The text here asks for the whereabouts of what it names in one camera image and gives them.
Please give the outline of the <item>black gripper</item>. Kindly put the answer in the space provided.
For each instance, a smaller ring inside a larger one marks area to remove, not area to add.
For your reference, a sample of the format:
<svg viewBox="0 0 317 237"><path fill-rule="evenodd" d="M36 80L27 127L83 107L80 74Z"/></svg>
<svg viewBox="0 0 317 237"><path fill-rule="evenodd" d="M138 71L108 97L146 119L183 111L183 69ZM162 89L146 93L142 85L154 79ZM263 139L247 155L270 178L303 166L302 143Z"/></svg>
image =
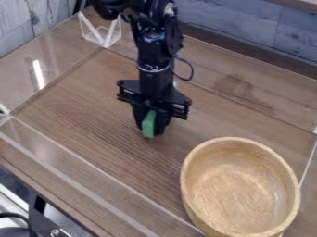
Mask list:
<svg viewBox="0 0 317 237"><path fill-rule="evenodd" d="M174 86L174 61L168 59L160 66L138 61L139 78L117 80L117 99L130 103L139 129L150 110L156 111L155 135L164 133L171 117L188 117L191 99Z"/></svg>

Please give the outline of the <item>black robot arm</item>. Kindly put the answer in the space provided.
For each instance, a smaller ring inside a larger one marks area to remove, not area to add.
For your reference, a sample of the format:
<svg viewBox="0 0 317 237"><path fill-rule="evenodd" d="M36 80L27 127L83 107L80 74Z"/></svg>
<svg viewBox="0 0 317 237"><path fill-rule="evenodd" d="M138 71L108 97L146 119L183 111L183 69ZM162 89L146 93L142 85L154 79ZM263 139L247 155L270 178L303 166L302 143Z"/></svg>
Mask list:
<svg viewBox="0 0 317 237"><path fill-rule="evenodd" d="M191 99L175 85L176 55L183 48L175 0L92 0L105 20L120 18L130 24L138 48L139 78L119 80L117 99L130 103L142 136L164 133L171 119L188 117Z"/></svg>

